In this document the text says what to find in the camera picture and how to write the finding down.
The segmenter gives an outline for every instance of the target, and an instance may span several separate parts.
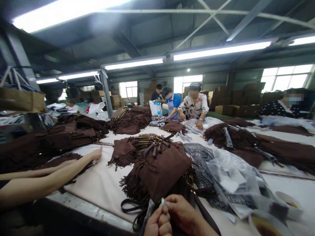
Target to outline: fluorescent light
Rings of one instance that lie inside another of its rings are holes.
[[[82,77],[88,77],[88,76],[94,76],[94,75],[98,75],[98,72],[92,71],[92,72],[81,73],[81,74],[63,75],[63,76],[59,76],[59,79],[68,80],[68,79],[76,79],[76,78],[82,78]]]
[[[294,39],[293,43],[289,44],[289,46],[309,44],[309,43],[315,43],[315,36]]]
[[[36,80],[36,83],[38,84],[46,84],[52,82],[58,82],[58,80],[57,79]]]
[[[179,60],[187,60],[187,59],[198,58],[198,57],[228,54],[228,53],[234,53],[234,52],[252,51],[252,50],[258,50],[258,49],[264,49],[270,46],[271,43],[272,42],[253,43],[253,44],[247,44],[247,45],[241,45],[241,46],[211,49],[207,51],[184,53],[184,54],[174,55],[173,58],[174,58],[174,61],[179,61]]]
[[[28,33],[76,19],[100,9],[107,9],[131,0],[58,0],[13,19],[13,24]]]
[[[163,60],[164,58],[159,58],[159,59],[146,60],[146,61],[137,61],[137,62],[129,62],[129,63],[123,63],[123,64],[116,64],[116,65],[108,65],[108,66],[105,66],[105,69],[112,70],[112,69],[122,69],[122,68],[136,67],[136,66],[160,64],[160,63],[163,63]]]

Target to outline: window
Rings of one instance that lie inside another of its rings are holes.
[[[93,91],[94,88],[95,88],[95,86],[85,86],[85,87],[83,87],[83,91],[85,91],[85,92]]]
[[[290,66],[264,69],[261,82],[265,82],[262,92],[297,89],[305,86],[314,65]]]
[[[192,82],[202,82],[203,75],[192,75],[174,78],[174,93],[183,93],[184,88],[190,86]]]
[[[137,81],[119,83],[119,90],[122,98],[138,97]]]
[[[59,101],[61,101],[61,100],[66,100],[67,97],[68,97],[68,96],[67,96],[66,90],[63,89],[62,94],[61,94],[61,96],[58,98],[58,100],[59,100]]]

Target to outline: apron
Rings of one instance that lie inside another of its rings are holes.
[[[174,109],[174,100],[168,100],[168,115],[170,115]],[[180,114],[178,111],[170,119],[180,119]]]

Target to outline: worker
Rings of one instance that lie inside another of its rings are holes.
[[[162,85],[161,84],[157,84],[157,90],[156,92],[153,92],[152,93],[152,96],[151,96],[151,101],[154,101],[154,100],[157,100],[157,99],[164,99],[162,94]]]
[[[68,109],[68,111],[80,113],[80,107],[78,105],[75,105],[72,99],[70,98],[67,99],[66,104],[67,104],[66,108]]]
[[[171,236],[173,233],[170,219],[174,220],[186,235],[218,236],[205,219],[181,195],[168,196],[165,206],[159,208],[148,219],[145,236]]]
[[[162,94],[165,96],[165,99],[157,99],[156,101],[166,102],[168,104],[167,119],[180,119],[177,108],[181,103],[181,97],[177,93],[173,93],[173,89],[170,87],[165,87]]]
[[[198,119],[196,127],[203,130],[202,122],[209,111],[207,96],[200,93],[201,83],[192,82],[189,86],[189,94],[183,99],[178,108],[182,121]]]
[[[290,118],[301,118],[300,106],[304,100],[306,89],[304,88],[291,88],[284,91],[280,100],[266,103],[257,112],[260,118],[269,115],[285,116]]]
[[[0,212],[51,194],[101,157],[102,146],[79,160],[66,161],[57,167],[0,174]]]

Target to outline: hand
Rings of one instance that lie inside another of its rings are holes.
[[[196,127],[197,127],[198,129],[200,129],[201,131],[203,130],[202,120],[198,120],[198,121],[197,121]]]
[[[187,235],[196,235],[198,222],[203,218],[181,195],[172,194],[166,199],[165,205],[176,225]]]
[[[184,113],[182,113],[182,114],[180,115],[180,118],[181,118],[181,120],[182,120],[182,121],[185,121],[185,120],[186,120],[186,116],[185,116],[185,114],[184,114]]]
[[[144,236],[171,236],[172,227],[170,219],[167,206],[160,205],[148,219]]]
[[[91,155],[91,160],[98,160],[102,157],[102,150],[103,150],[103,146],[100,147],[100,149],[97,149],[93,152],[90,153]]]

